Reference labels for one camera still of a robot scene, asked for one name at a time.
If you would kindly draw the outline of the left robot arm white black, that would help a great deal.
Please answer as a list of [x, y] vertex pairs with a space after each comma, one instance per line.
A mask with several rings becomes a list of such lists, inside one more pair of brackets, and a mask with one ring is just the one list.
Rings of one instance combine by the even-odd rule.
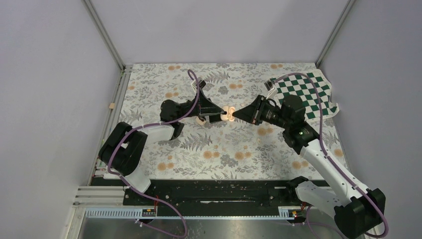
[[181, 119], [198, 117], [210, 122], [221, 121], [228, 108], [221, 108], [199, 91], [192, 101], [177, 103], [165, 100], [160, 107], [160, 122], [133, 128], [126, 122], [118, 123], [99, 150], [99, 159], [109, 173], [121, 177], [135, 192], [135, 198], [144, 205], [154, 200], [151, 181], [140, 169], [139, 163], [145, 146], [176, 139], [184, 124]]

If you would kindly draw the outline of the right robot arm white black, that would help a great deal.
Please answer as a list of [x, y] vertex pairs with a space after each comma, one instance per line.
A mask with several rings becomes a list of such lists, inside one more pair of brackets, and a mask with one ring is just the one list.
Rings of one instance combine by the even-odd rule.
[[384, 193], [380, 189], [369, 189], [329, 154], [321, 135], [306, 122], [305, 107], [299, 96], [286, 96], [279, 107], [272, 104], [272, 99], [258, 95], [250, 105], [232, 115], [254, 125], [267, 122], [282, 128], [285, 143], [309, 162], [331, 187], [328, 191], [304, 177], [297, 177], [290, 181], [285, 192], [288, 203], [305, 202], [316, 207], [332, 217], [340, 232], [349, 239], [383, 222]]

